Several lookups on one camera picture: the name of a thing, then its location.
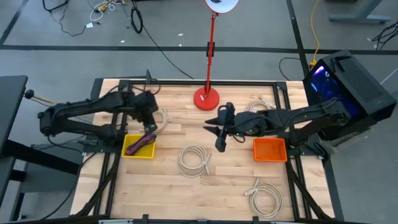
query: concrete floor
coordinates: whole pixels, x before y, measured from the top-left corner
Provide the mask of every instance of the concrete floor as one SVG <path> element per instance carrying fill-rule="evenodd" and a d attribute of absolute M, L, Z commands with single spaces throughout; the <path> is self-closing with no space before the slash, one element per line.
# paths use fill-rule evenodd
<path fill-rule="evenodd" d="M 48 7 L 63 0 L 48 2 Z M 22 0 L 0 0 L 0 34 L 6 29 Z M 321 49 L 373 50 L 373 38 L 386 25 L 358 25 L 332 23 L 328 15 L 358 10 L 364 0 L 356 4 L 321 1 L 315 27 Z M 310 14 L 315 0 L 294 1 L 298 26 L 306 49 L 314 49 L 316 43 L 310 27 Z M 126 6 L 129 13 L 131 5 Z M 203 1 L 159 0 L 139 2 L 144 23 L 160 46 L 204 47 L 209 38 L 210 12 Z M 398 2 L 384 0 L 375 14 L 391 16 L 398 20 Z M 90 22 L 86 1 L 71 0 L 63 20 L 65 30 L 80 32 Z M 70 37 L 60 31 L 57 22 L 62 10 L 49 14 L 41 1 L 29 0 L 4 45 L 39 46 L 154 46 L 145 33 L 136 34 L 123 12 L 106 11 L 100 26 L 87 29 L 83 35 Z M 216 46 L 219 47 L 268 47 L 296 49 L 294 33 L 285 1 L 240 1 L 236 9 L 220 15 L 216 20 Z M 384 50 L 398 50 L 398 38 L 392 39 Z M 194 78 L 205 78 L 204 52 L 173 51 L 166 55 L 182 70 Z M 298 54 L 257 52 L 216 52 L 213 60 L 214 79 L 283 80 L 278 62 L 282 57 L 298 57 Z M 381 81 L 397 67 L 398 55 L 357 55 L 358 60 Z M 27 87 L 36 94 L 52 100 L 77 101 L 89 97 L 95 78 L 130 77 L 145 74 L 149 69 L 155 78 L 186 78 L 164 59 L 160 52 L 149 51 L 85 51 L 85 50 L 0 50 L 0 75 L 27 75 Z M 303 72 L 296 60 L 286 60 L 282 69 L 291 80 L 301 80 Z M 398 74 L 384 86 L 390 93 L 398 90 Z M 38 129 L 36 114 L 45 108 L 29 100 L 23 100 L 10 138 L 23 144 L 46 143 Z M 357 142 L 352 149 L 332 155 L 336 183 L 345 220 L 366 223 L 394 223 L 394 209 L 398 207 L 398 151 L 394 137 L 397 113 L 381 122 L 368 138 Z M 56 141 L 70 139 L 61 134 Z M 68 192 L 32 193 L 26 195 L 22 213 L 38 219 L 51 212 Z M 8 194 L 7 202 L 12 201 Z M 65 217 L 72 200 L 53 217 Z M 0 211 L 2 215 L 9 204 Z"/>

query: computer tower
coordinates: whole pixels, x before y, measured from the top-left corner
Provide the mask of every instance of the computer tower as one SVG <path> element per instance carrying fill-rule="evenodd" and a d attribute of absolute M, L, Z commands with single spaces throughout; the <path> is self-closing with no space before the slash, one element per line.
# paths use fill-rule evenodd
<path fill-rule="evenodd" d="M 346 126 L 325 127 L 319 132 L 328 141 L 389 118 L 397 104 L 348 50 L 319 60 L 303 84 L 309 105 L 337 97 L 351 116 Z"/>

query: yellow bin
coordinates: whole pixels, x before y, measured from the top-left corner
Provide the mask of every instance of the yellow bin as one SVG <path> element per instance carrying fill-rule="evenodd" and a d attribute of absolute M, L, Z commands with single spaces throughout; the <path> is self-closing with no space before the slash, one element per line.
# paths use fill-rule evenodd
<path fill-rule="evenodd" d="M 136 158 L 136 159 L 153 159 L 155 156 L 155 142 L 150 143 L 138 150 L 133 156 L 126 155 L 127 148 L 134 144 L 142 137 L 141 134 L 127 134 L 124 137 L 122 157 L 124 158 Z"/>

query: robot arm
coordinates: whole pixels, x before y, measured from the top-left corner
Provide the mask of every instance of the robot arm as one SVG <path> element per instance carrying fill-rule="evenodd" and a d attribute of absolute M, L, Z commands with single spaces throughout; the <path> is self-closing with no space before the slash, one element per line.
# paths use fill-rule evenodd
<path fill-rule="evenodd" d="M 205 121 L 206 124 L 222 126 L 222 129 L 219 127 L 204 127 L 217 136 L 216 148 L 220 152 L 225 152 L 227 135 L 242 138 L 245 136 L 275 135 L 284 133 L 293 124 L 312 120 L 302 129 L 289 132 L 290 143 L 296 145 L 306 141 L 309 135 L 322 130 L 326 126 L 345 125 L 350 119 L 342 102 L 335 98 L 296 110 L 274 109 L 257 111 L 257 113 L 247 111 L 236 115 L 234 112 L 235 108 L 229 102 L 218 108 L 217 118 Z"/>
<path fill-rule="evenodd" d="M 132 119 L 144 124 L 146 133 L 157 129 L 153 112 L 158 110 L 154 95 L 143 91 L 135 95 L 132 91 L 115 91 L 105 94 L 97 100 L 85 100 L 74 103 L 59 103 L 38 114 L 40 132 L 45 136 L 54 136 L 62 132 L 97 136 L 104 142 L 124 138 L 125 133 L 119 133 L 116 125 L 104 124 L 96 126 L 69 120 L 74 116 L 97 112 L 126 113 Z"/>

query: wooden table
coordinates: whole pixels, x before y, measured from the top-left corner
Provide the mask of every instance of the wooden table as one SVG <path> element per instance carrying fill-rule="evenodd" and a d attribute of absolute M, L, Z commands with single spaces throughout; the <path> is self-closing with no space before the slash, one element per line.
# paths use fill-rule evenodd
<path fill-rule="evenodd" d="M 104 79 L 100 96 L 118 83 L 118 79 Z M 269 86 L 213 87 L 220 94 L 220 105 L 233 102 L 237 113 L 259 96 L 275 104 Z M 302 82 L 287 82 L 287 87 L 292 109 L 307 106 Z M 273 220 L 293 220 L 285 164 L 254 161 L 252 138 L 241 144 L 228 137 L 226 152 L 218 152 L 214 147 L 216 137 L 202 128 L 206 119 L 216 117 L 216 110 L 201 111 L 195 107 L 193 94 L 197 88 L 197 85 L 163 85 L 156 95 L 159 108 L 164 107 L 168 112 L 169 123 L 158 135 L 153 160 L 121 158 L 111 218 L 141 218 L 149 214 L 151 219 L 252 220 L 255 214 L 244 193 L 259 177 L 277 186 L 283 195 L 283 209 Z M 282 94 L 279 95 L 284 107 Z M 111 114 L 98 113 L 93 123 L 102 125 L 110 121 Z M 130 134 L 142 133 L 141 124 L 130 118 L 127 122 Z M 210 175 L 190 179 L 180 174 L 178 154 L 188 144 L 200 144 L 211 153 Z M 96 190 L 103 158 L 103 154 L 97 154 L 81 169 L 71 213 L 79 211 Z M 198 163 L 198 158 L 187 154 L 186 163 Z M 302 156 L 302 164 L 308 191 L 323 211 L 333 217 L 322 161 L 315 156 Z M 296 192 L 300 214 L 304 217 L 301 195 L 298 190 Z M 100 213 L 104 212 L 105 201 L 102 200 Z M 274 204 L 266 194 L 261 194 L 257 201 L 269 209 Z"/>

